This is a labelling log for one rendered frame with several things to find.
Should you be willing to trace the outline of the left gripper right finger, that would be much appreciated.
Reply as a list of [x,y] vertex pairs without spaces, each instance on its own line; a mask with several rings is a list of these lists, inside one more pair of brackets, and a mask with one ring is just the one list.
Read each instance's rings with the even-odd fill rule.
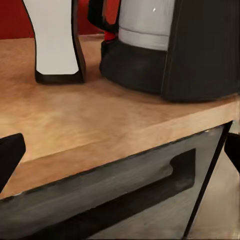
[[224,151],[240,173],[240,135],[229,133],[226,137]]

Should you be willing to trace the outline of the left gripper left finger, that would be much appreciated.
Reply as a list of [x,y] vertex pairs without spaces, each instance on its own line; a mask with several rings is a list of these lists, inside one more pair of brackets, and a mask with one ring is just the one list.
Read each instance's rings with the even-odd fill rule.
[[21,133],[0,138],[0,193],[25,153],[26,144]]

